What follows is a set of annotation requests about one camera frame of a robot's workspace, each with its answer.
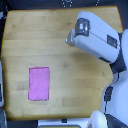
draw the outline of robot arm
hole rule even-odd
[[[109,64],[116,61],[120,50],[118,33],[90,12],[78,14],[76,27],[69,33],[66,43]]]
[[[113,72],[113,82],[105,87],[102,94],[101,112],[92,113],[87,128],[128,126],[127,40],[128,30],[121,35],[90,12],[78,14],[75,29],[71,30],[66,39],[70,46],[76,46],[110,64]]]

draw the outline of pink cloth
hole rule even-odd
[[[29,69],[29,92],[30,100],[49,100],[49,68]]]

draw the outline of floor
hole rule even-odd
[[[23,3],[22,6],[21,3],[15,2],[10,3],[10,0],[7,0],[8,8],[9,9],[35,9],[35,8],[64,8],[64,7],[86,7],[86,6],[108,6],[108,5],[117,5],[119,8],[123,29],[128,29],[128,0],[100,0],[99,3],[97,3],[97,0],[74,0],[74,3],[68,4],[68,3],[62,3],[61,0],[52,0],[52,2],[47,3],[47,0],[42,0],[42,2],[45,2],[45,5],[42,5],[42,7],[30,5],[29,3]],[[6,14],[7,9],[6,5],[3,3],[2,0],[0,0],[0,46],[2,44],[2,36],[4,31],[4,24],[6,21]],[[8,121],[8,128],[36,128],[37,127],[37,121]]]

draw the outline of wooden table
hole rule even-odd
[[[65,43],[78,12],[91,11],[122,32],[116,7],[10,11],[1,61],[7,119],[89,117],[100,110],[109,65]],[[29,68],[50,68],[49,101],[28,100]]]

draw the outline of wood grain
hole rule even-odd
[[[122,32],[116,7],[8,13],[1,56],[7,119],[89,117],[100,110],[102,90],[112,80],[109,65],[65,43],[82,10]],[[50,68],[49,101],[30,101],[29,68],[45,66]]]

